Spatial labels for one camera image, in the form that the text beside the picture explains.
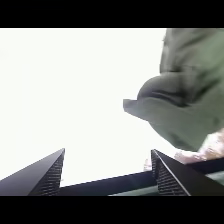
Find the white wall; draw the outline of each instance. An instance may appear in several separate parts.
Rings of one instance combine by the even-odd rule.
[[[122,100],[159,74],[164,33],[0,29],[0,179],[61,148],[62,185],[142,171],[166,142]]]

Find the fabric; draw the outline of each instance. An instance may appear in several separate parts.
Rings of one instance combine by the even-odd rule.
[[[168,28],[160,76],[123,106],[174,147],[198,151],[208,134],[224,127],[222,28]]]

